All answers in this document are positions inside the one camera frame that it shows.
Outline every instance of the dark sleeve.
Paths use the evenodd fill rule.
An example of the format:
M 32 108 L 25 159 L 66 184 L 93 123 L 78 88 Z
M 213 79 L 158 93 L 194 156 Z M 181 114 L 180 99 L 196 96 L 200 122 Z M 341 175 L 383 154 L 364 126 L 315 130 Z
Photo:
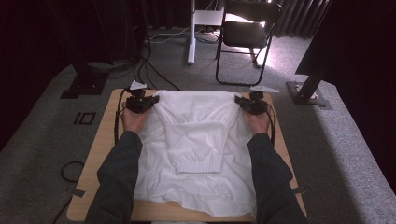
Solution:
M 131 223 L 141 149 L 136 133 L 122 134 L 97 172 L 100 186 L 85 223 Z
M 248 142 L 253 185 L 256 190 L 258 223 L 308 223 L 289 182 L 289 166 L 274 151 L 267 133 Z

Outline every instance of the person's hand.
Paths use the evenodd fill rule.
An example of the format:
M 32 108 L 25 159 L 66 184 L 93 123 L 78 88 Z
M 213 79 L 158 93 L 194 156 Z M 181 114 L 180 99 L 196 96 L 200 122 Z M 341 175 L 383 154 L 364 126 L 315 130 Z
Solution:
M 267 110 L 271 114 L 270 106 L 267 107 Z M 256 133 L 268 132 L 268 128 L 270 127 L 271 122 L 267 113 L 264 112 L 260 115 L 251 115 L 248 112 L 244 111 L 244 115 L 247 117 L 248 125 L 253 136 L 256 135 Z
M 145 121 L 150 110 L 147 110 L 143 114 L 136 114 L 125 107 L 126 103 L 122 102 L 123 111 L 121 113 L 122 126 L 124 131 L 132 131 L 134 133 L 140 133 L 145 126 Z

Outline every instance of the chair backrest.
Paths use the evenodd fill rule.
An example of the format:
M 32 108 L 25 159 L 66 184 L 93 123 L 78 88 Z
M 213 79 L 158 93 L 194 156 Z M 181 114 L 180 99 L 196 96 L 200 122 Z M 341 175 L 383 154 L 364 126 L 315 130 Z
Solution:
M 276 3 L 228 1 L 224 7 L 225 14 L 233 14 L 248 21 L 267 21 L 277 23 L 282 16 L 282 7 Z

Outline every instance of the white cloth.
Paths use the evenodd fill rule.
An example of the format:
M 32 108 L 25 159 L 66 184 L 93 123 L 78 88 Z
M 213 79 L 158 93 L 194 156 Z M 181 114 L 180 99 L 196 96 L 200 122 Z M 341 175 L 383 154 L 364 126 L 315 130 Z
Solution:
M 255 212 L 248 141 L 234 94 L 159 91 L 140 138 L 134 197 L 174 201 L 213 217 Z

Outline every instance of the table top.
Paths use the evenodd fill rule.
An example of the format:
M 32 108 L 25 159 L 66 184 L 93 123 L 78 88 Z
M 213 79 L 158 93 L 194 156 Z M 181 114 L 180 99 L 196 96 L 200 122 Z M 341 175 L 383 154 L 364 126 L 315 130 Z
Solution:
M 105 157 L 114 147 L 114 120 L 115 112 L 122 90 L 114 90 L 108 101 L 105 114 L 99 125 L 99 129 L 93 140 L 90 154 L 85 162 L 84 169 L 78 181 L 77 189 L 85 192 L 83 197 L 73 196 L 72 201 L 67 210 L 67 217 L 73 221 L 83 221 L 87 215 L 88 209 L 93 201 L 93 197 L 99 188 L 99 182 L 96 172 L 105 160 Z M 151 95 L 155 91 L 146 91 L 146 95 Z M 247 93 L 242 93 L 243 96 L 248 97 Z M 125 101 L 128 94 L 124 94 L 123 100 Z M 273 105 L 271 96 L 264 94 L 264 100 Z M 289 153 L 286 149 L 285 141 L 276 120 L 276 152 L 282 157 L 285 163 L 293 171 Z M 298 187 L 295 177 L 290 181 L 291 187 L 294 189 Z M 300 207 L 305 212 L 304 203 L 301 195 L 296 195 Z M 134 211 L 132 213 L 133 221 L 203 221 L 203 222 L 217 222 L 217 221 L 235 221 L 235 222 L 251 222 L 254 217 L 246 214 L 241 217 L 211 217 L 207 213 L 193 211 L 182 208 L 178 203 L 152 203 L 147 201 L 134 201 Z

